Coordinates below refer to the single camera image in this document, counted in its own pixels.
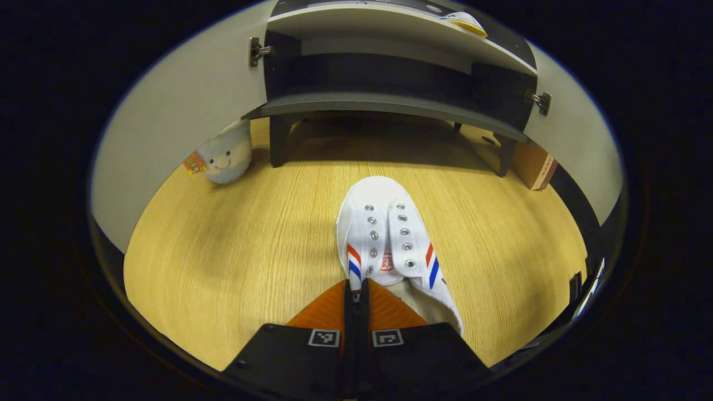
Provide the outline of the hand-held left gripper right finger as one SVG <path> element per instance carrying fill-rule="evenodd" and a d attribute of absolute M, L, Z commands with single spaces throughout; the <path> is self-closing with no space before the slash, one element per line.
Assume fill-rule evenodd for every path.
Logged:
<path fill-rule="evenodd" d="M 373 280 L 356 311 L 357 398 L 459 399 L 491 379 L 451 324 L 423 322 Z"/>

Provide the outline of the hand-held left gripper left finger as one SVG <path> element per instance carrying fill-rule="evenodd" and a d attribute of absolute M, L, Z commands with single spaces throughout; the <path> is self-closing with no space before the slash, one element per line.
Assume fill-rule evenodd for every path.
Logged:
<path fill-rule="evenodd" d="M 262 325 L 224 369 L 235 383 L 266 399 L 351 399 L 357 395 L 357 305 L 348 282 L 320 295 L 316 313 L 329 322 Z"/>

